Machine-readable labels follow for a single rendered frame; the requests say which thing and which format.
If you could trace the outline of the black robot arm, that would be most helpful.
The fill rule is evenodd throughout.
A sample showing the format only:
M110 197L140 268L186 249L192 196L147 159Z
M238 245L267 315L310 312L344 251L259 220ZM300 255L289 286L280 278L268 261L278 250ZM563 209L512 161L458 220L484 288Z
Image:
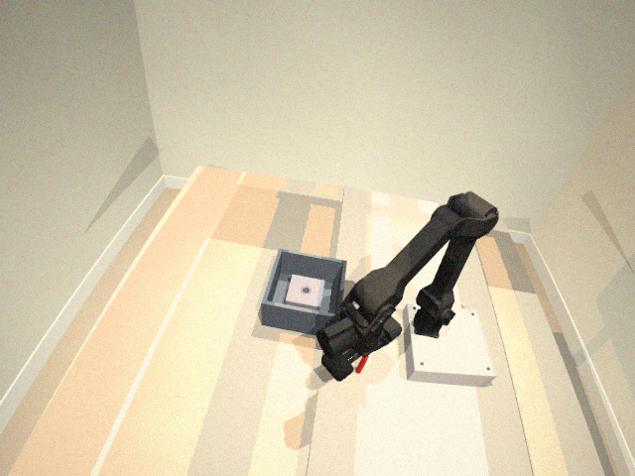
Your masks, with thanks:
M497 224L498 208L472 191L453 195L435 209L431 219L384 268L371 271L356 283L317 341L329 359L374 340L396 310L406 285L449 240L432 283L417 293L414 333L440 338L440 330L456 315L453 288L477 239ZM356 309L353 302L358 303ZM417 332L416 332L417 331Z

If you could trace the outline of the red peg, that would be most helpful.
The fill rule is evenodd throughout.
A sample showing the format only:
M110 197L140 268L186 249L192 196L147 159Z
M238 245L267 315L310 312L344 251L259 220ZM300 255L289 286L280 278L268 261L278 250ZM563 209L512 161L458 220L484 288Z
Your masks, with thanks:
M366 358L363 358L363 357L361 358L361 360L360 360L360 362L359 362L359 364L358 364L358 366L357 366L357 368L355 370L355 373L359 374L362 371L367 359L368 359L368 356Z

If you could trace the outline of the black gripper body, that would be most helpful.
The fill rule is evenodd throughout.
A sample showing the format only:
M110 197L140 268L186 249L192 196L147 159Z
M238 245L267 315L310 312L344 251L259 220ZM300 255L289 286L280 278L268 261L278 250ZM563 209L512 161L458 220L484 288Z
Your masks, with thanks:
M335 379L336 382L341 382L354 371L354 367L352 365L353 362L355 362L361 356L363 358L366 358L369 354L371 354L374 350L382 345L382 343L379 341L381 338L390 336L390 340L393 341L399 335L401 335L401 332L401 323L399 323L391 315L389 319L384 323L383 330L379 337L374 340L365 340L361 338L360 344L351 348L344 355L341 354L334 357L333 359L329 359L324 354L321 357L321 364L328 370L328 372Z

